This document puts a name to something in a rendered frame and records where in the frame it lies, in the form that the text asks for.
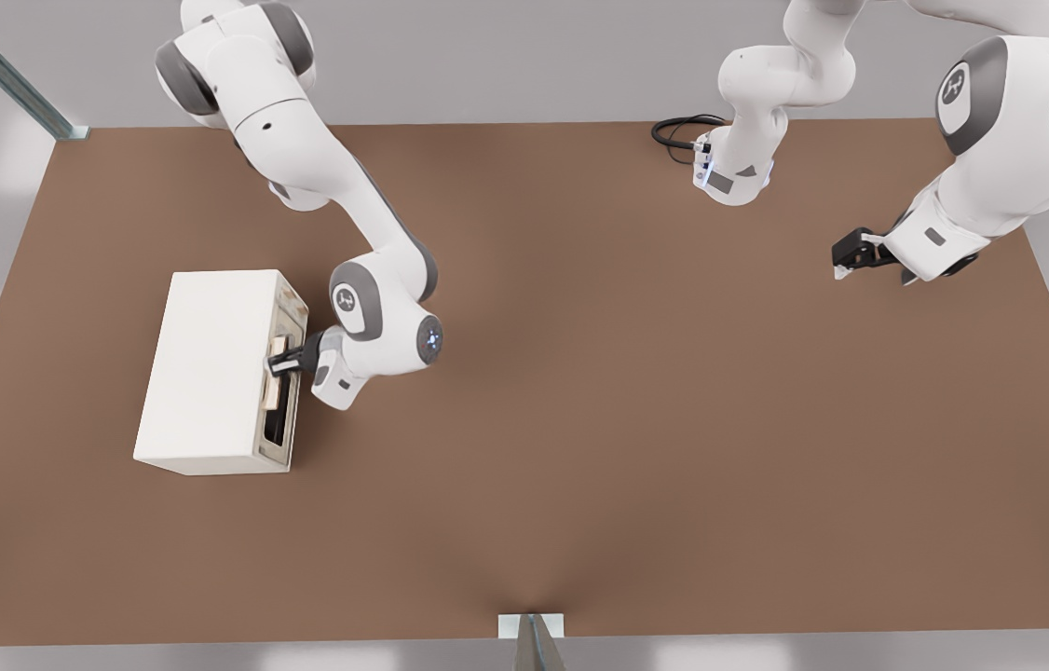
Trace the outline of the oven door with pale handle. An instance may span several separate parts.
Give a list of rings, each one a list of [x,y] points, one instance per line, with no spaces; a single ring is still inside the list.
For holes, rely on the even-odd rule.
[[[305,331],[290,310],[277,308],[274,311],[272,336],[267,341],[266,358],[286,355],[291,349],[303,344]],[[279,467],[290,469],[292,454],[292,433],[297,401],[293,398],[294,382],[299,374],[286,371],[280,375],[270,374],[262,390],[259,421],[259,454]]]

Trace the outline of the silver frame post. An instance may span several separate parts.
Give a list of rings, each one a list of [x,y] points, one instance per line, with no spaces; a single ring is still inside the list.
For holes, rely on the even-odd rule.
[[[497,635],[515,641],[512,671],[568,671],[555,642],[565,637],[564,614],[499,614]]]
[[[66,120],[52,103],[44,98],[1,52],[0,89],[13,102],[17,103],[35,123],[50,133],[53,140],[69,142],[89,138],[89,127],[74,126],[72,122]]]

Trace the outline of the white oven box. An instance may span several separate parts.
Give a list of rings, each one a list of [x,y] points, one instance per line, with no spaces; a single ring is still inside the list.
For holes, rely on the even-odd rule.
[[[281,272],[172,275],[134,442],[137,461],[187,476],[290,471],[257,450],[277,308],[293,313],[304,344],[311,311]],[[298,404],[300,377],[293,384]]]

